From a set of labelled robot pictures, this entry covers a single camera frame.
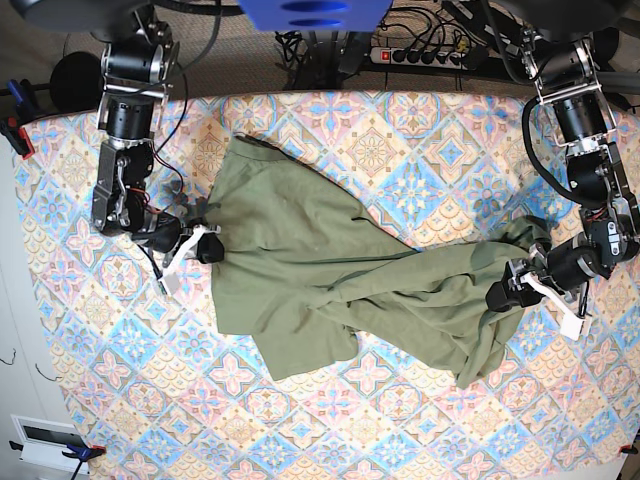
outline white wall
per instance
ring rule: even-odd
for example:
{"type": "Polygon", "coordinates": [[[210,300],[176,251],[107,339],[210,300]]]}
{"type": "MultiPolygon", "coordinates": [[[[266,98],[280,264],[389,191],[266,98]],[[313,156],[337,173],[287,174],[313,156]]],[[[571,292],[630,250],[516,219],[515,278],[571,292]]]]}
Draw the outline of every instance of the white wall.
{"type": "Polygon", "coordinates": [[[0,480],[68,479],[69,473],[23,464],[20,452],[9,448],[9,440],[19,442],[10,415],[23,415],[71,423],[58,385],[35,370],[54,376],[49,351],[42,335],[27,257],[18,219],[9,143],[0,137],[0,480]]]}

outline black cable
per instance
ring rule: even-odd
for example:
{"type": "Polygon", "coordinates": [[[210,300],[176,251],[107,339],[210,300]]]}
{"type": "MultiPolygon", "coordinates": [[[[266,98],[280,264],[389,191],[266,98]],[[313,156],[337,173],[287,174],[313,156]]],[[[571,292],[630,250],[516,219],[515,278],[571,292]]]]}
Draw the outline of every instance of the black cable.
{"type": "Polygon", "coordinates": [[[296,88],[298,80],[300,79],[300,74],[302,73],[302,69],[304,68],[304,62],[307,59],[307,57],[308,55],[305,53],[305,55],[302,57],[302,60],[298,62],[298,67],[296,68],[293,74],[293,78],[289,83],[289,88],[285,88],[285,90],[294,90],[296,88]]]}
{"type": "MultiPolygon", "coordinates": [[[[438,42],[438,50],[440,48],[442,48],[442,46],[445,44],[446,40],[447,40],[447,30],[445,27],[447,26],[453,26],[457,29],[458,32],[462,32],[467,39],[469,40],[469,44],[471,45],[471,37],[469,36],[469,34],[462,28],[460,27],[460,25],[458,25],[457,23],[453,22],[453,21],[446,21],[446,22],[441,22],[439,23],[431,32],[431,34],[429,35],[429,38],[427,38],[427,40],[422,40],[422,43],[424,43],[424,47],[422,47],[422,52],[424,53],[424,51],[426,51],[426,48],[431,45],[431,40],[433,39],[433,37],[435,36],[436,32],[438,30],[442,30],[442,36],[440,37],[440,41],[438,42]]],[[[420,36],[426,35],[428,33],[427,32],[423,32],[420,36]]],[[[413,50],[416,46],[416,42],[414,41],[413,44],[408,48],[408,50],[413,50]]]]}
{"type": "Polygon", "coordinates": [[[182,83],[184,86],[184,105],[182,106],[182,114],[180,115],[180,118],[178,119],[178,123],[176,123],[176,126],[173,127],[173,130],[171,131],[171,133],[169,133],[169,135],[167,135],[167,138],[165,138],[164,141],[160,144],[160,146],[156,148],[156,153],[158,154],[162,151],[165,145],[169,143],[169,140],[173,138],[173,136],[178,131],[178,128],[180,128],[180,125],[182,124],[185,117],[187,116],[187,104],[189,103],[189,83],[187,82],[187,76],[185,74],[182,74],[182,83]]]}
{"type": "Polygon", "coordinates": [[[302,43],[300,32],[275,32],[275,39],[282,47],[282,61],[286,67],[290,67],[293,62],[301,62],[300,55],[298,55],[298,50],[302,43]]]}
{"type": "Polygon", "coordinates": [[[78,472],[80,471],[80,467],[82,467],[82,463],[83,462],[78,463],[78,466],[76,467],[75,471],[73,472],[73,475],[71,475],[71,478],[69,480],[76,480],[76,477],[78,476],[78,472]]]}
{"type": "Polygon", "coordinates": [[[50,382],[57,382],[58,380],[62,380],[62,377],[60,375],[56,375],[56,378],[47,377],[44,373],[40,371],[40,367],[38,367],[37,363],[35,364],[35,366],[38,373],[42,375],[45,379],[49,380],[50,382]]]}
{"type": "Polygon", "coordinates": [[[244,10],[238,5],[196,5],[176,0],[153,0],[158,7],[173,10],[174,12],[189,13],[192,15],[211,15],[220,17],[236,17],[244,15],[244,10]]]}
{"type": "Polygon", "coordinates": [[[587,304],[589,302],[589,282],[585,283],[584,292],[582,292],[582,301],[578,309],[578,317],[584,318],[587,315],[587,304]]]}
{"type": "Polygon", "coordinates": [[[502,37],[500,37],[500,31],[498,30],[498,25],[496,24],[495,18],[493,18],[493,14],[491,13],[491,7],[489,7],[489,0],[480,0],[482,4],[482,9],[484,10],[484,14],[489,21],[489,26],[491,30],[493,30],[493,38],[496,40],[496,45],[498,46],[498,51],[500,52],[500,56],[502,57],[502,63],[504,64],[504,68],[515,83],[519,85],[531,85],[533,80],[524,79],[520,77],[513,69],[513,66],[509,62],[509,57],[507,54],[507,49],[502,43],[502,37]]]}
{"type": "Polygon", "coordinates": [[[0,362],[4,363],[5,365],[13,365],[14,363],[16,363],[16,349],[13,349],[13,358],[11,359],[11,363],[7,362],[6,360],[3,360],[0,358],[0,362]]]}
{"type": "Polygon", "coordinates": [[[538,73],[536,73],[533,78],[531,79],[532,82],[535,82],[538,78],[540,78],[540,75],[542,75],[544,73],[544,68],[547,66],[547,64],[551,61],[551,59],[555,56],[555,54],[549,54],[546,57],[544,57],[542,59],[542,61],[540,62],[540,65],[538,65],[538,73]]]}
{"type": "Polygon", "coordinates": [[[149,253],[147,250],[145,250],[145,248],[142,245],[138,245],[138,248],[142,251],[142,253],[144,253],[144,255],[151,262],[151,268],[153,268],[153,273],[156,276],[156,280],[160,280],[160,278],[162,278],[162,271],[160,270],[160,267],[158,267],[158,264],[156,263],[156,260],[153,258],[153,255],[149,253]]]}
{"type": "Polygon", "coordinates": [[[166,162],[165,160],[162,159],[162,157],[160,157],[160,155],[158,155],[155,151],[154,151],[154,157],[155,159],[158,161],[158,163],[160,165],[162,165],[165,168],[168,168],[169,170],[171,170],[172,172],[174,172],[176,175],[178,175],[178,177],[180,178],[180,188],[178,190],[178,194],[174,197],[173,201],[167,205],[166,207],[164,207],[162,209],[162,213],[166,212],[167,210],[169,210],[169,208],[176,203],[177,198],[179,197],[179,195],[182,193],[182,191],[184,190],[184,177],[182,176],[182,174],[180,173],[180,171],[174,167],[173,165],[171,165],[170,163],[166,162]]]}
{"type": "Polygon", "coordinates": [[[407,27],[406,25],[402,24],[402,23],[389,23],[389,24],[382,24],[380,25],[380,29],[384,32],[387,31],[389,28],[394,28],[394,27],[399,27],[399,28],[403,28],[405,29],[407,32],[409,32],[411,34],[411,36],[415,39],[414,43],[417,41],[420,41],[422,43],[426,43],[425,40],[423,40],[421,37],[426,35],[427,33],[429,33],[429,30],[426,30],[420,34],[416,34],[413,30],[411,30],[409,27],[407,27]]]}
{"type": "MultiPolygon", "coordinates": [[[[215,0],[215,2],[216,2],[216,5],[221,6],[221,0],[215,0]]],[[[216,43],[216,40],[218,39],[218,34],[220,33],[220,19],[221,18],[222,17],[220,17],[219,15],[214,17],[213,29],[211,31],[211,37],[209,37],[209,41],[204,46],[202,51],[198,54],[198,56],[196,56],[196,58],[191,60],[184,68],[181,68],[176,73],[174,73],[170,77],[165,78],[161,82],[152,83],[149,86],[146,86],[144,88],[140,88],[140,89],[135,90],[133,92],[118,92],[118,96],[119,97],[129,97],[129,96],[138,95],[140,93],[149,91],[152,88],[155,88],[155,87],[158,87],[160,85],[165,85],[165,84],[167,84],[169,82],[172,82],[173,80],[175,80],[175,79],[181,77],[182,75],[184,75],[187,72],[187,70],[189,70],[191,67],[193,67],[198,62],[200,62],[200,60],[202,60],[204,57],[206,57],[209,54],[209,52],[211,51],[211,49],[213,48],[213,44],[216,43]]]]}
{"type": "Polygon", "coordinates": [[[436,16],[435,18],[436,18],[437,25],[433,28],[433,30],[427,29],[424,32],[422,32],[418,37],[416,37],[416,40],[413,41],[413,43],[407,48],[407,50],[413,50],[417,45],[417,40],[418,39],[424,44],[423,50],[426,50],[426,48],[431,43],[431,40],[433,39],[433,36],[440,29],[442,29],[442,35],[443,35],[443,37],[440,38],[440,41],[441,41],[441,43],[444,43],[446,41],[447,31],[444,28],[446,26],[446,24],[445,24],[445,22],[442,21],[442,19],[440,17],[436,16]],[[430,31],[431,31],[431,35],[429,35],[429,38],[426,41],[422,40],[422,37],[425,36],[430,31]]]}
{"type": "Polygon", "coordinates": [[[551,188],[553,188],[556,193],[567,200],[571,200],[572,202],[578,203],[590,210],[597,210],[602,207],[602,203],[595,202],[593,200],[589,200],[587,198],[583,198],[575,192],[571,192],[564,188],[558,180],[547,170],[538,160],[536,153],[533,150],[533,142],[531,140],[531,127],[529,126],[529,120],[531,119],[531,112],[538,105],[538,97],[534,97],[529,100],[523,110],[522,110],[522,140],[524,142],[524,148],[527,151],[527,155],[529,156],[529,161],[533,168],[536,169],[538,174],[546,181],[551,188]]]}

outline white plastic part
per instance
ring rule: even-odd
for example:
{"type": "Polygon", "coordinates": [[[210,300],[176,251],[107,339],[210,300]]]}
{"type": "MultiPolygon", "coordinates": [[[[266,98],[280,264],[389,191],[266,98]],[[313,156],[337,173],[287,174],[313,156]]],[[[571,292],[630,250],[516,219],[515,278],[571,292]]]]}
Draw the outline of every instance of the white plastic part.
{"type": "Polygon", "coordinates": [[[562,321],[560,322],[560,333],[565,337],[569,337],[571,340],[577,341],[580,338],[580,334],[585,335],[589,333],[589,327],[591,322],[586,319],[578,317],[569,305],[558,295],[558,293],[550,287],[543,285],[533,273],[529,272],[522,276],[521,282],[531,285],[536,292],[549,298],[553,304],[562,312],[562,321]]]}
{"type": "MultiPolygon", "coordinates": [[[[73,472],[78,466],[78,461],[62,455],[63,451],[68,451],[66,447],[59,445],[45,445],[44,443],[25,442],[20,454],[20,460],[33,465],[54,468],[63,472],[73,472]]],[[[89,474],[89,466],[83,463],[78,472],[83,475],[89,474]]]]}
{"type": "Polygon", "coordinates": [[[220,228],[216,227],[215,229],[210,229],[204,225],[196,225],[193,227],[193,235],[180,245],[180,248],[171,259],[171,263],[169,263],[167,268],[162,272],[162,277],[160,277],[159,281],[164,287],[167,295],[173,296],[178,290],[180,290],[180,280],[178,279],[178,275],[175,271],[182,260],[184,260],[187,253],[189,253],[189,251],[198,244],[200,239],[208,233],[220,233],[220,228]]]}

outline floral pattern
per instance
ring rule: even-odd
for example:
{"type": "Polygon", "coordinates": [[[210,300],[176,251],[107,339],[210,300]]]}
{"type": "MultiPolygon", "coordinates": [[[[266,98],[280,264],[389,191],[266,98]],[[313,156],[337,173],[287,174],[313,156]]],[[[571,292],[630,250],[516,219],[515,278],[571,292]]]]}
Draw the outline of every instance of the floral pattern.
{"type": "MultiPolygon", "coordinates": [[[[521,108],[417,92],[194,99],[165,153],[185,177],[176,200],[190,213],[244,133],[339,184],[412,247],[487,238],[529,214],[554,225],[558,244],[580,231],[579,216],[534,175],[521,108]]],[[[181,112],[169,105],[160,139],[181,112]]],[[[633,183],[640,122],[616,117],[633,183]]],[[[273,382],[251,337],[218,333],[210,266],[183,262],[180,291],[163,297],[126,236],[92,229],[94,124],[89,114],[27,125],[36,153],[15,157],[14,174],[53,374],[85,441],[107,448],[92,460],[96,478],[511,480],[613,461],[634,438],[640,260],[594,282],[589,335],[561,336],[543,302],[525,312],[500,368],[466,390],[362,333],[356,358],[273,382]]],[[[545,117],[534,125],[541,161],[566,181],[545,117]]],[[[152,203],[171,203],[172,173],[152,179],[152,203]]]]}

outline green shirt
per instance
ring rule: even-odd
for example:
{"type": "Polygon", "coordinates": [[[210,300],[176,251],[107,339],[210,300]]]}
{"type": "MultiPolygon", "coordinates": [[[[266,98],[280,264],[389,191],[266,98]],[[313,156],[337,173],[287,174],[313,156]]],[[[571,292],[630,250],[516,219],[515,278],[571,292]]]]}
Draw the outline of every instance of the green shirt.
{"type": "Polygon", "coordinates": [[[362,330],[467,387],[498,368],[523,314],[487,311],[489,287],[523,248],[548,241],[520,218],[499,242],[418,252],[315,171],[239,138],[206,219],[226,250],[212,271],[218,330],[251,335],[274,380],[353,358],[362,330]]]}

